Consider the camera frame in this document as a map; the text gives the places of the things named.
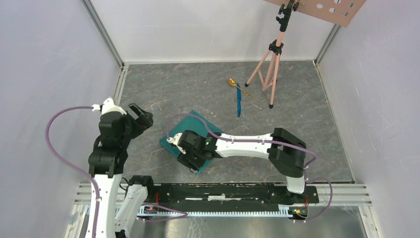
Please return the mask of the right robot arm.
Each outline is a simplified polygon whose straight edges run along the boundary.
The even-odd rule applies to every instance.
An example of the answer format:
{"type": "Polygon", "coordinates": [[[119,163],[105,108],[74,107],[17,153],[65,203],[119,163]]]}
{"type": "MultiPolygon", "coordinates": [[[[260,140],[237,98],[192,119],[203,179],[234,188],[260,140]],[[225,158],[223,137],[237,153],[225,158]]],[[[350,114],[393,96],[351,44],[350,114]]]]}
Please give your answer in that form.
{"type": "Polygon", "coordinates": [[[178,161],[195,172],[215,158],[242,156],[268,160],[286,177],[286,196],[290,201],[299,202],[306,196],[306,144],[283,128],[257,136],[235,136],[218,132],[201,136],[192,130],[186,130],[167,141],[181,152],[178,161]]]}

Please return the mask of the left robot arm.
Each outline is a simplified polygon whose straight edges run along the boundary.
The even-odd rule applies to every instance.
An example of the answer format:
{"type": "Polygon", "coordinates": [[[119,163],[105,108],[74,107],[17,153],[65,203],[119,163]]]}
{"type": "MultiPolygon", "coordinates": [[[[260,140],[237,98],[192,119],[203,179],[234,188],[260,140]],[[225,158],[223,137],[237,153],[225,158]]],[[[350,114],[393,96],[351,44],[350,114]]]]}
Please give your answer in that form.
{"type": "Polygon", "coordinates": [[[151,113],[135,103],[129,104],[129,108],[137,115],[136,119],[110,99],[100,106],[100,134],[88,158],[89,174],[97,184],[92,188],[87,235],[96,238],[128,238],[140,207],[156,195],[151,176],[133,176],[121,207],[116,209],[127,148],[131,140],[153,125],[151,113]]]}

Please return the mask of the teal cloth napkin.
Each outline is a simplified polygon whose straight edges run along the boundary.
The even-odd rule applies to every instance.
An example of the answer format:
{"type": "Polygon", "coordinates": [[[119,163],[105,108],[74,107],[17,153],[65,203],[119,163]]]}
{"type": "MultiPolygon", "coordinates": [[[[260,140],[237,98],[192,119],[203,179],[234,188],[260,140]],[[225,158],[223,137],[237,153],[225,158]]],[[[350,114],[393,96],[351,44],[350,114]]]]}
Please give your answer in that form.
{"type": "Polygon", "coordinates": [[[178,145],[168,142],[167,137],[160,140],[160,145],[172,154],[179,163],[191,172],[200,174],[210,163],[210,153],[203,152],[203,145],[210,131],[221,135],[222,130],[210,123],[195,110],[191,110],[172,130],[169,137],[178,145]]]}

